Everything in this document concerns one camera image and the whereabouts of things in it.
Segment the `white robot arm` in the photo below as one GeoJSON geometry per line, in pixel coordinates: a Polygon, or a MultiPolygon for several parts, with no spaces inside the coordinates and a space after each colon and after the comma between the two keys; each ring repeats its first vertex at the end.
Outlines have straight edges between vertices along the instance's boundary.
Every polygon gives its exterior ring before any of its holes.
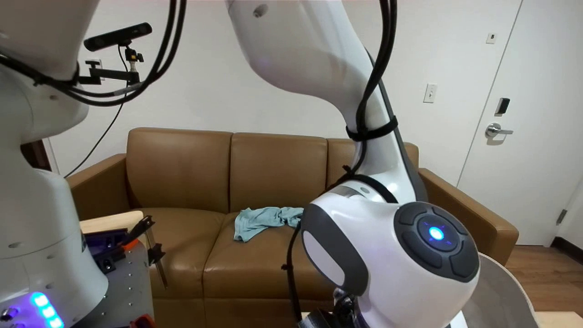
{"type": "Polygon", "coordinates": [[[334,306],[299,328],[468,328],[478,245],[427,196],[397,129],[383,72],[397,0],[379,0],[381,47],[368,52],[343,0],[226,0],[241,49],[266,81],[334,103],[355,142],[345,174],[303,211],[297,233],[334,306]]]}

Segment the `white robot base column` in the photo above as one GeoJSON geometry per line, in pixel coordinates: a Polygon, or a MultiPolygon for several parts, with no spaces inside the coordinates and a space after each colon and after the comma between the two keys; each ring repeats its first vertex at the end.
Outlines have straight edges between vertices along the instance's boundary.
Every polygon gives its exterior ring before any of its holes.
{"type": "MultiPolygon", "coordinates": [[[[71,83],[99,0],[0,0],[0,50],[71,83]]],[[[104,298],[108,278],[84,245],[64,176],[31,165],[22,145],[59,134],[88,107],[7,65],[0,67],[0,300],[48,295],[68,326],[104,298]]]]}

